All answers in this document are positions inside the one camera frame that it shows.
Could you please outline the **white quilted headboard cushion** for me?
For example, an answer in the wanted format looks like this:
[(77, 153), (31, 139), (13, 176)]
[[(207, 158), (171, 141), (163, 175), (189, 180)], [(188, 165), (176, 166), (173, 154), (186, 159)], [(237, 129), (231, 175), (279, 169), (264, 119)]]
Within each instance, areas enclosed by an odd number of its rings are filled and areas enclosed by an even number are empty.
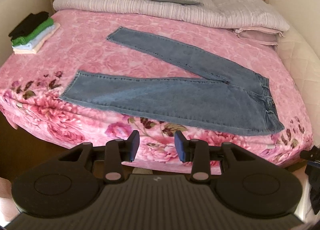
[(293, 27), (278, 39), (277, 54), (302, 96), (313, 132), (319, 132), (318, 56), (303, 36)]

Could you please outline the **striped lilac folded quilt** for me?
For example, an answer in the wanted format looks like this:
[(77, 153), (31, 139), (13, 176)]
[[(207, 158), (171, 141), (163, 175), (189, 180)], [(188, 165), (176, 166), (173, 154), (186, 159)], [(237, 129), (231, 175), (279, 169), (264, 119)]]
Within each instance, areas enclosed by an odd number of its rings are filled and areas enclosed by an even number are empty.
[(199, 0), (187, 5), (152, 0), (54, 0), (55, 11), (78, 9), (90, 12), (144, 14), (213, 28), (264, 27), (286, 32), (290, 25), (274, 7), (262, 0)]

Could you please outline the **cream folded garment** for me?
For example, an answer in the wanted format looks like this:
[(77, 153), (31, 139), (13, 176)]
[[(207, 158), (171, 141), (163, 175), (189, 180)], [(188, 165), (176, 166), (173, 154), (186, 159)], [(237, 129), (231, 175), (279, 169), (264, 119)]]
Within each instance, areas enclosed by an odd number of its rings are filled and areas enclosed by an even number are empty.
[(51, 37), (54, 35), (54, 33), (60, 28), (60, 24), (59, 23), (54, 23), (56, 24), (56, 28), (51, 31), (48, 35), (46, 35), (32, 50), (26, 50), (26, 49), (13, 49), (15, 54), (36, 54), (41, 47), (43, 46), (43, 44)]

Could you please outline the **black folded garment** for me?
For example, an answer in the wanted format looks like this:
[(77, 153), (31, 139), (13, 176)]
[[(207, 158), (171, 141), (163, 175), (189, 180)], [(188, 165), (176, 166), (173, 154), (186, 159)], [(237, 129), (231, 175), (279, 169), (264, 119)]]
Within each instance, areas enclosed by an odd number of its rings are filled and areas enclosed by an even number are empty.
[(48, 12), (30, 13), (9, 33), (8, 37), (13, 41), (20, 36), (29, 35), (36, 27), (46, 21), (48, 17)]

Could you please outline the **blue denim jeans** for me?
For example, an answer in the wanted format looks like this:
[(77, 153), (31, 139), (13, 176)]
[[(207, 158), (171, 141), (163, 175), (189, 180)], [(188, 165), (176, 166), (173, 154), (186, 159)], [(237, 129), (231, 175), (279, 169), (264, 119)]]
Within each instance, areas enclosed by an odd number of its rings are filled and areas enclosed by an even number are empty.
[(242, 136), (280, 132), (269, 80), (199, 47), (119, 27), (108, 41), (194, 74), (193, 78), (133, 78), (77, 71), (61, 99), (130, 116)]

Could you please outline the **pink floral blanket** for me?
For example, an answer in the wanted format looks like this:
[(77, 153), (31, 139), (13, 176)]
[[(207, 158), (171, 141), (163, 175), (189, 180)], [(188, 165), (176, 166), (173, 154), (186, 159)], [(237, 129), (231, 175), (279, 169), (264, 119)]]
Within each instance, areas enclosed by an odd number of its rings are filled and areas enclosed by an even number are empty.
[[(282, 167), (299, 160), (313, 145), (311, 122), (293, 79), (274, 49), (238, 38), (226, 29), (147, 15), (62, 10), (60, 25), (36, 54), (12, 54), (1, 67), (1, 112), (13, 127), (65, 148), (83, 142), (105, 145), (140, 133), (133, 166), (189, 173), (174, 148), (173, 135), (199, 138), (210, 145), (232, 142)], [(192, 77), (147, 54), (107, 40), (119, 27), (153, 33), (200, 47), (237, 62), (270, 80), (278, 116), (285, 129), (275, 135), (244, 137), (114, 112), (84, 108), (60, 100), (78, 70), (128, 77)]]

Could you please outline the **pink folded pillowcases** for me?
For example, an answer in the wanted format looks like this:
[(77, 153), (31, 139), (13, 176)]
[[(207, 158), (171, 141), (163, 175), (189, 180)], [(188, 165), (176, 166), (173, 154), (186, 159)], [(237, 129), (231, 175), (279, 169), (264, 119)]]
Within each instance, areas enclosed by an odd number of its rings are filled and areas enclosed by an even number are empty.
[(233, 29), (238, 38), (242, 38), (263, 46), (270, 46), (276, 49), (280, 38), (284, 37), (284, 32), (266, 27), (242, 27)]

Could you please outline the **light blue folded garment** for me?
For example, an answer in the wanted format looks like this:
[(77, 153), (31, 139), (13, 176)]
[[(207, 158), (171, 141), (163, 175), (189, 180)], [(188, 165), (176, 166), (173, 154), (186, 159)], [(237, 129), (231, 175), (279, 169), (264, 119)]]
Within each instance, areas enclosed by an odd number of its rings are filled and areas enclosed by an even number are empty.
[(12, 46), (13, 49), (26, 49), (32, 50), (46, 35), (48, 35), (51, 31), (56, 28), (56, 24), (53, 24), (50, 27), (47, 27), (39, 35), (35, 36), (35, 38), (31, 39), (28, 43), (22, 44), (21, 42), (16, 45)]

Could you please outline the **green folded garment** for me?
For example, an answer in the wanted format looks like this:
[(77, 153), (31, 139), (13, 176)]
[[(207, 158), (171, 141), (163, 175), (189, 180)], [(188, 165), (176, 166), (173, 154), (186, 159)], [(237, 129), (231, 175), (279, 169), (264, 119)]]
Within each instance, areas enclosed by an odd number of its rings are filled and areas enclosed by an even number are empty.
[(41, 32), (43, 32), (46, 28), (54, 25), (54, 20), (49, 17), (46, 21), (43, 21), (39, 24), (33, 31), (31, 31), (27, 35), (19, 36), (16, 39), (13, 39), (11, 42), (12, 47), (19, 45), (26, 45), (31, 40), (35, 39)]

